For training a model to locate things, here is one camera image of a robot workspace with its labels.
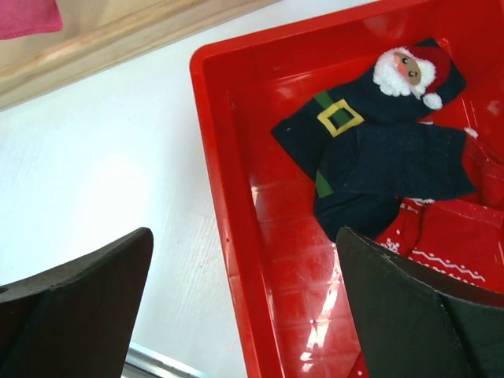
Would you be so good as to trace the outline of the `pink sock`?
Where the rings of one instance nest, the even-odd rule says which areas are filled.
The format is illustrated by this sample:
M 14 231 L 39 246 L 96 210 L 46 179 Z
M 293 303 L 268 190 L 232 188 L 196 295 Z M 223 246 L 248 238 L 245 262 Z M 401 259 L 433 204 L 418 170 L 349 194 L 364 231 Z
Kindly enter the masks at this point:
M 53 0 L 1 0 L 1 40 L 58 32 L 62 26 Z

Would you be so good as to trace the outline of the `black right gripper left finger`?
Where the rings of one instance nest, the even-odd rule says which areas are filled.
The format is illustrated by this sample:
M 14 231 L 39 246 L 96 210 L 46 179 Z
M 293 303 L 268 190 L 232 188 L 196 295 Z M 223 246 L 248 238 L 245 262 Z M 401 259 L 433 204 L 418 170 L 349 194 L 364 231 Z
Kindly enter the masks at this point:
M 119 377 L 154 248 L 138 228 L 1 287 L 3 377 Z

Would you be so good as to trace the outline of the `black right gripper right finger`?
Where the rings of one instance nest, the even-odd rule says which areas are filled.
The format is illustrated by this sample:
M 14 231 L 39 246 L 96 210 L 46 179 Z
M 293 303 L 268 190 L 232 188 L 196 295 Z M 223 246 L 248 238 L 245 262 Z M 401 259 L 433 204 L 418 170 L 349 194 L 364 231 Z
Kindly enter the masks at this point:
M 503 295 L 395 254 L 350 228 L 336 237 L 371 377 L 501 377 Z

